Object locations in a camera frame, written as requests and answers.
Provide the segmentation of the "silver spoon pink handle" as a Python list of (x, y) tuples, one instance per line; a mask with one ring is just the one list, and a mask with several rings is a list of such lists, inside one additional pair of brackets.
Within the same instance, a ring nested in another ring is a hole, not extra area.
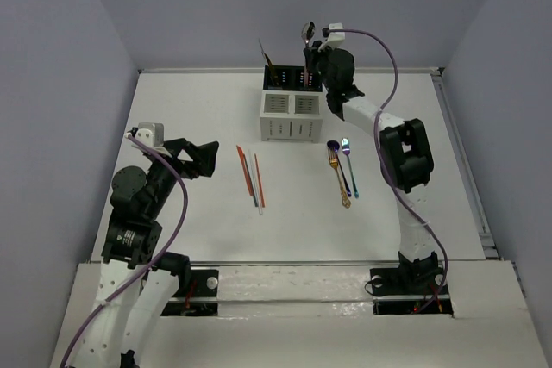
[[(301, 30), (301, 39), (303, 41), (303, 52), (309, 49), (311, 39), (314, 36), (316, 30), (315, 23), (313, 21), (308, 21)], [(308, 72), (308, 59), (304, 58), (304, 87), (309, 86), (310, 74)]]

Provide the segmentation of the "orange pointed straw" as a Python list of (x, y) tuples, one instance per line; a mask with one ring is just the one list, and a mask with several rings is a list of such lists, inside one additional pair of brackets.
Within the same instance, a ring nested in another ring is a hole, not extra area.
[(239, 157), (240, 157), (241, 167), (242, 167), (242, 170), (243, 170), (243, 174), (244, 174), (244, 178), (245, 178), (245, 181), (246, 181), (246, 185), (247, 185), (247, 187), (248, 187), (248, 183), (247, 183), (246, 176), (245, 176), (245, 168), (244, 168), (244, 164), (243, 164), (243, 161), (242, 161), (242, 155), (244, 154), (244, 152), (243, 152), (242, 148), (241, 148), (240, 146), (238, 146), (238, 145), (236, 145), (236, 150), (237, 150), (238, 155), (239, 155)]

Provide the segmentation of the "gold black handled knife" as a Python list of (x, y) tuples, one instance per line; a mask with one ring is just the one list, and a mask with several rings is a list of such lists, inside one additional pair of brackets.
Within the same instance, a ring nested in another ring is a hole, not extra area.
[(268, 55), (265, 52), (261, 52), (261, 54), (262, 54), (263, 58), (266, 61), (267, 68), (268, 68), (268, 73), (269, 73), (269, 77), (272, 81), (272, 85), (273, 86), (278, 86), (279, 85), (278, 75), (277, 75), (277, 72), (275, 70), (275, 67), (274, 67), (272, 61), (270, 60), (270, 58), (268, 57)]

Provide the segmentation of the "silver knife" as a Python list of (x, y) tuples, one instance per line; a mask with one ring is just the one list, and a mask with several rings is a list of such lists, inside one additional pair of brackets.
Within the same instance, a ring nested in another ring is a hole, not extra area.
[(266, 54), (265, 54), (265, 50), (264, 50), (264, 47), (262, 45), (262, 42), (261, 42), (261, 39), (258, 38), (258, 43), (259, 43), (259, 46), (260, 46), (260, 52), (261, 52), (261, 56), (263, 59), (266, 59)]

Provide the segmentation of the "purple iridescent spoon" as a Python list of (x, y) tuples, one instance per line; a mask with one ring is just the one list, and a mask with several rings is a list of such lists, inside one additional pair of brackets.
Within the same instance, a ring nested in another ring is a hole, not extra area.
[(342, 164), (339, 160), (339, 149), (340, 149), (340, 144), (336, 141), (336, 140), (329, 140), (327, 142), (327, 147), (332, 149), (334, 151), (334, 153), (336, 154), (336, 159), (337, 159), (337, 164), (338, 164), (338, 169), (339, 169), (339, 172), (341, 173), (341, 176), (342, 176), (342, 180), (343, 180), (343, 183), (344, 183), (344, 186), (345, 186), (345, 189), (346, 189), (346, 192), (348, 194), (348, 196), (352, 196), (352, 192), (348, 186), (348, 182), (347, 182), (347, 179), (345, 177), (345, 174), (344, 174), (344, 171), (342, 169)]

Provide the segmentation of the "iridescent blue fork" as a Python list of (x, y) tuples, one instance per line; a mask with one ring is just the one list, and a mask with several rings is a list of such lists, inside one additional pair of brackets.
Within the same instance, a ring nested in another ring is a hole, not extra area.
[(352, 185), (353, 185), (354, 197), (356, 199), (358, 199), (360, 197), (360, 193), (358, 191), (357, 184), (355, 182), (354, 170), (353, 170), (353, 166), (352, 166), (351, 159), (350, 159), (350, 141), (349, 141), (349, 139), (346, 138), (346, 137), (343, 137), (342, 141), (341, 141), (341, 146), (342, 146), (342, 152), (345, 155), (345, 157), (347, 159), (347, 162), (348, 162), (348, 169), (349, 169), (349, 173), (350, 173), (350, 177), (351, 177), (351, 181), (352, 181)]

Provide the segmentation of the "gold fork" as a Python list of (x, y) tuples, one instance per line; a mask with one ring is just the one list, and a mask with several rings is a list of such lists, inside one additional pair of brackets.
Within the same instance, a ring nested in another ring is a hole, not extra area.
[(338, 163), (338, 160), (337, 160), (337, 154), (330, 147), (328, 147), (328, 159), (329, 159), (329, 165), (335, 171), (336, 176), (337, 176), (337, 181), (338, 181), (338, 184), (339, 184), (340, 195), (341, 195), (341, 200), (342, 200), (342, 206), (345, 209), (349, 209), (351, 207), (351, 202), (348, 198), (348, 193), (346, 192), (346, 189), (343, 185), (342, 178), (341, 178), (341, 175), (340, 175), (340, 172), (339, 172), (339, 163)]

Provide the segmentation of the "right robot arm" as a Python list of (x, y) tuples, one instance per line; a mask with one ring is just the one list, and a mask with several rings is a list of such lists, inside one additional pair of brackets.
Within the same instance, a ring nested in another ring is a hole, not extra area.
[(304, 48), (304, 56), (307, 69), (320, 77), (327, 91), (330, 112), (373, 138), (383, 179), (396, 199), (398, 266), (374, 271), (366, 284), (368, 293), (435, 300), (446, 284), (448, 257), (436, 251), (442, 243), (419, 213), (423, 196), (412, 194), (429, 183), (435, 166), (423, 122), (403, 120), (371, 103), (354, 84), (350, 52), (315, 41)]

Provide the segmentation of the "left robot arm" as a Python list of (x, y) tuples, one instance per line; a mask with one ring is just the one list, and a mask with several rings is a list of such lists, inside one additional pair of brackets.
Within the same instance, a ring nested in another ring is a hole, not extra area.
[(68, 367), (137, 367), (164, 307), (191, 284), (188, 257), (158, 247), (157, 217), (174, 186), (211, 177), (219, 144), (185, 139), (155, 148), (131, 141), (151, 165), (130, 165), (112, 178), (107, 233), (94, 309), (79, 329)]

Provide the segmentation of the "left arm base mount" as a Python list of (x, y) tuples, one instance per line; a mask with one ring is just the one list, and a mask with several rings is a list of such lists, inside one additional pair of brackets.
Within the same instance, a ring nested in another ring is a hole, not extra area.
[(191, 278), (169, 299), (161, 315), (164, 317), (207, 317), (218, 315), (219, 270), (191, 268)]

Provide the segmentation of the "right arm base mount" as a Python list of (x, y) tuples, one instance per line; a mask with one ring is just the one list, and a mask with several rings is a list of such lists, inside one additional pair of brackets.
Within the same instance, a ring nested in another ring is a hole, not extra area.
[(398, 268), (380, 267), (370, 270), (364, 289), (372, 298), (375, 315), (454, 314), (447, 285), (433, 298), (442, 281), (442, 270), (413, 286), (393, 279), (397, 275)]

